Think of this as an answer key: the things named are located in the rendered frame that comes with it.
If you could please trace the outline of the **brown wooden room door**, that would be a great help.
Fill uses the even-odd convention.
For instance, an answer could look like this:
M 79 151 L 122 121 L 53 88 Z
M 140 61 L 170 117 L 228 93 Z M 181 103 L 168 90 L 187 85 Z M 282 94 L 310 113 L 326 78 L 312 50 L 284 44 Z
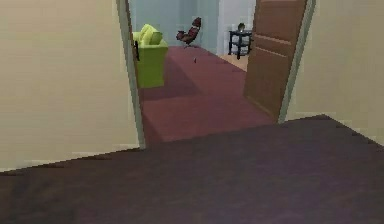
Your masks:
M 278 120 L 307 0 L 256 0 L 244 96 Z

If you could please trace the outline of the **dark red lounge chair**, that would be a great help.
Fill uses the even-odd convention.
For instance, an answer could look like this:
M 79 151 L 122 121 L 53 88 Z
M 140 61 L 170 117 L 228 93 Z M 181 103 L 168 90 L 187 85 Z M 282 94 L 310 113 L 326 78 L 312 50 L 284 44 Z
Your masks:
M 176 35 L 176 39 L 185 44 L 185 48 L 192 47 L 192 42 L 197 38 L 202 25 L 202 18 L 197 17 L 193 20 L 191 28 L 185 31 L 179 31 Z

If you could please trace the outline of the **lime green sofa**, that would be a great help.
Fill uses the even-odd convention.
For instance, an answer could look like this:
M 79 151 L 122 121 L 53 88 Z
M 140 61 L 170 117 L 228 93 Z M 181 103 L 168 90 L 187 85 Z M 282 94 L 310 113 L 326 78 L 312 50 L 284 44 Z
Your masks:
M 133 33 L 137 43 L 137 80 L 140 88 L 164 85 L 164 62 L 168 44 L 163 33 L 150 24 L 145 24 L 139 32 Z

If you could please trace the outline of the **black shelf side table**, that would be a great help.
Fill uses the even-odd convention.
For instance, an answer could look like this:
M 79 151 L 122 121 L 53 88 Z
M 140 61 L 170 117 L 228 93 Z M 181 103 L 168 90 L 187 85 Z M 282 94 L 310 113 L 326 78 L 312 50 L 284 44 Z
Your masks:
M 235 30 L 229 32 L 228 54 L 234 54 L 237 59 L 246 56 L 251 51 L 252 31 Z

